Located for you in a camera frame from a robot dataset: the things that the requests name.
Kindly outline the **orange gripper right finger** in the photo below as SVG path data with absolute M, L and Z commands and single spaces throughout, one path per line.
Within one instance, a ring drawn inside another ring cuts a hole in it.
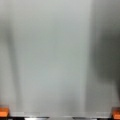
M 112 109 L 112 117 L 113 118 L 120 118 L 120 108 L 113 108 Z

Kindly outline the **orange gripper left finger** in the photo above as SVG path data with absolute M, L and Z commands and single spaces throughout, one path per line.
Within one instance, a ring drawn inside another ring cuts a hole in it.
M 0 117 L 7 117 L 9 115 L 9 109 L 8 108 L 0 108 Z

